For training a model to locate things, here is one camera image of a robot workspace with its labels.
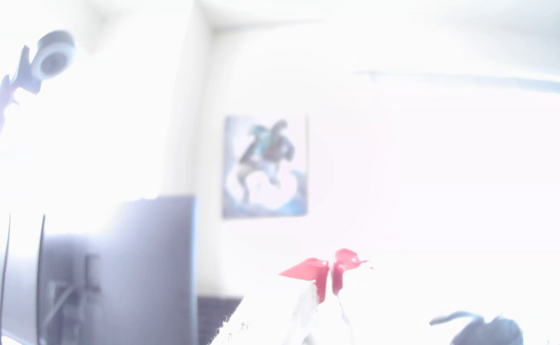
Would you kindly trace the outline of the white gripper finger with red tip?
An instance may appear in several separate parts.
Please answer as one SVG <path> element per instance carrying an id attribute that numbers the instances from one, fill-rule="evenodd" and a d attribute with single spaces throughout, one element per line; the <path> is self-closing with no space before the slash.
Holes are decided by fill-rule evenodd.
<path id="1" fill-rule="evenodd" d="M 330 265 L 308 258 L 248 292 L 213 344 L 303 344 L 325 300 Z"/>
<path id="2" fill-rule="evenodd" d="M 368 344 L 380 307 L 379 271 L 350 249 L 335 252 L 327 297 L 315 315 L 312 344 Z"/>

